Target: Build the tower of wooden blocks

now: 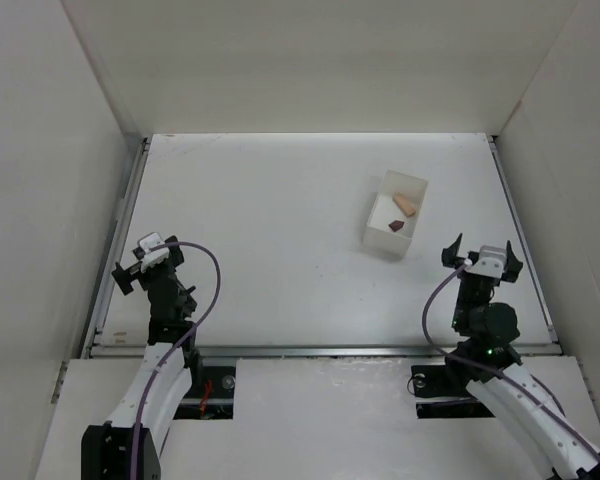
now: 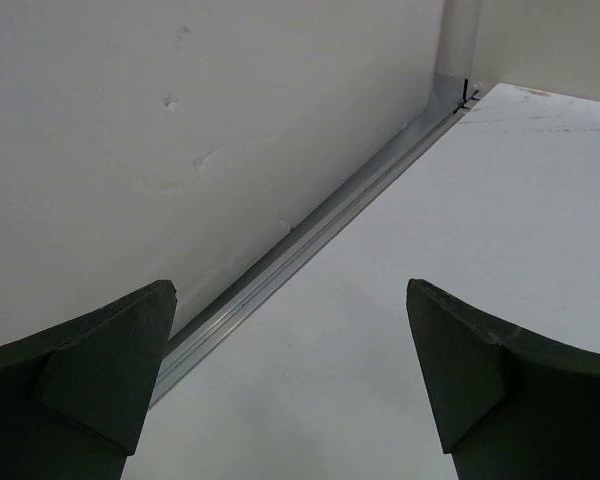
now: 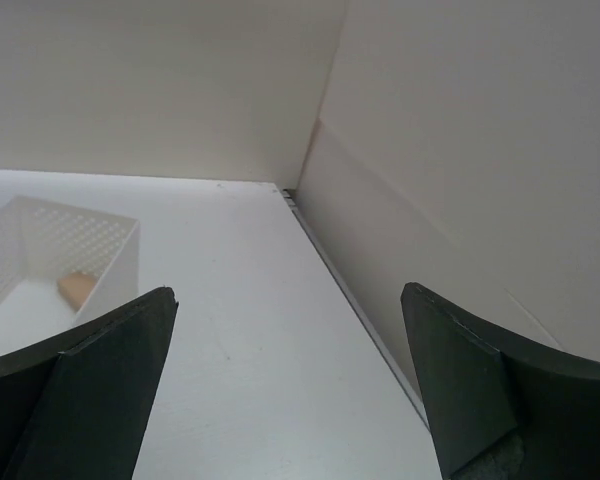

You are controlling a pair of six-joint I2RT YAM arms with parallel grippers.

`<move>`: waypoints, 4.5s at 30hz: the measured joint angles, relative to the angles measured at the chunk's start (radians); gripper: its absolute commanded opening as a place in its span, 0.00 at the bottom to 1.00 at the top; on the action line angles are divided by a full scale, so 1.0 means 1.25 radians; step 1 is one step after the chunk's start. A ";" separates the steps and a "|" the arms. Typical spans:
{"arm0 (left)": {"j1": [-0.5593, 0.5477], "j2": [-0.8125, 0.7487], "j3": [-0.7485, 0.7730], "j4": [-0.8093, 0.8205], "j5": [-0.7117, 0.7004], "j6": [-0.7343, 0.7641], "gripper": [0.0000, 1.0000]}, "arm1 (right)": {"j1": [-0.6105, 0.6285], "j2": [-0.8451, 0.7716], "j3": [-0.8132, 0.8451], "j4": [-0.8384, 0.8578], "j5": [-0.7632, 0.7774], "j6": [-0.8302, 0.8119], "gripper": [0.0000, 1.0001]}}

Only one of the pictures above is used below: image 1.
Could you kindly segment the light wood block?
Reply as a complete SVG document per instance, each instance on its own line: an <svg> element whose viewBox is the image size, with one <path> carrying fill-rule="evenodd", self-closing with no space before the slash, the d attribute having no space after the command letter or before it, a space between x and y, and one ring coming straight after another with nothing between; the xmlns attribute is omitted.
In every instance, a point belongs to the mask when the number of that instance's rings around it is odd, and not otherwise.
<svg viewBox="0 0 600 480"><path fill-rule="evenodd" d="M406 196L402 194L394 195L393 201L405 217L411 218L417 213L416 206Z"/></svg>

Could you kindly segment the white perforated box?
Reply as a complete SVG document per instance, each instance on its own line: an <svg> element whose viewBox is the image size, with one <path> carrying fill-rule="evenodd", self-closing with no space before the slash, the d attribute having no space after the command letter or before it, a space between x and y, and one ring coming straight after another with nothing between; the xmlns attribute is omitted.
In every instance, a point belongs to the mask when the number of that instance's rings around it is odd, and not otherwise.
<svg viewBox="0 0 600 480"><path fill-rule="evenodd" d="M365 225L362 245L365 249L397 258L404 258L413 241L419 214L429 182L423 178L388 170L378 188ZM417 208L417 213L405 217L394 204L393 196L406 196ZM392 232L389 224L394 220L404 222L404 227Z"/></svg>

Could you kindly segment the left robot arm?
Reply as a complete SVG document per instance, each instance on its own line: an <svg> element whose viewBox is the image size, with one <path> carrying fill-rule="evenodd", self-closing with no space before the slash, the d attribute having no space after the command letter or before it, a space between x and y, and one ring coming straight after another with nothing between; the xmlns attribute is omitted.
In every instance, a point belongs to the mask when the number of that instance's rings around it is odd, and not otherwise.
<svg viewBox="0 0 600 480"><path fill-rule="evenodd" d="M82 479L159 479L161 450L176 410L193 386L197 308L192 288L177 276L184 255L175 236L150 233L133 250L136 262L112 272L123 294L138 283L150 304L148 339L129 388L99 425L81 439Z"/></svg>

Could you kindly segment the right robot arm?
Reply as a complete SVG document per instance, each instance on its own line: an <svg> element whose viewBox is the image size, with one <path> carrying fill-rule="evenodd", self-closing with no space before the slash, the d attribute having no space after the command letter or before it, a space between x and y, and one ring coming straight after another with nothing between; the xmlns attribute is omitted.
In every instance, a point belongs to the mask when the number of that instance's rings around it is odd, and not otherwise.
<svg viewBox="0 0 600 480"><path fill-rule="evenodd" d="M515 309L492 299L523 268L511 246L483 246L460 255L455 240L441 252L459 282L451 321L461 337L445 356L451 378L482 403L525 451L543 479L600 479L600 448L567 420L555 396L525 367L512 343Z"/></svg>

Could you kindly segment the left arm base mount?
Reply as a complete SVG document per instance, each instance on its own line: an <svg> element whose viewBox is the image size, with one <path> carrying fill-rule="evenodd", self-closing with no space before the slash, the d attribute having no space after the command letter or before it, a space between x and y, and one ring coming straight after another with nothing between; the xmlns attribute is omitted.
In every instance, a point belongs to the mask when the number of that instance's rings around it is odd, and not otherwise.
<svg viewBox="0 0 600 480"><path fill-rule="evenodd" d="M176 410L175 420L231 420L236 387L235 365L205 366Z"/></svg>

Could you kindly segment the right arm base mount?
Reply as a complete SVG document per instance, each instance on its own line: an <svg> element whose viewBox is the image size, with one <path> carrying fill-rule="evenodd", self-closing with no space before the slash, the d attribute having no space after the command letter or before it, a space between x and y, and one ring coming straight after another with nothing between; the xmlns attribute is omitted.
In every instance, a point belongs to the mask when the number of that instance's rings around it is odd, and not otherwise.
<svg viewBox="0 0 600 480"><path fill-rule="evenodd" d="M418 419L493 418L491 411L454 380L445 365L414 365L408 388Z"/></svg>

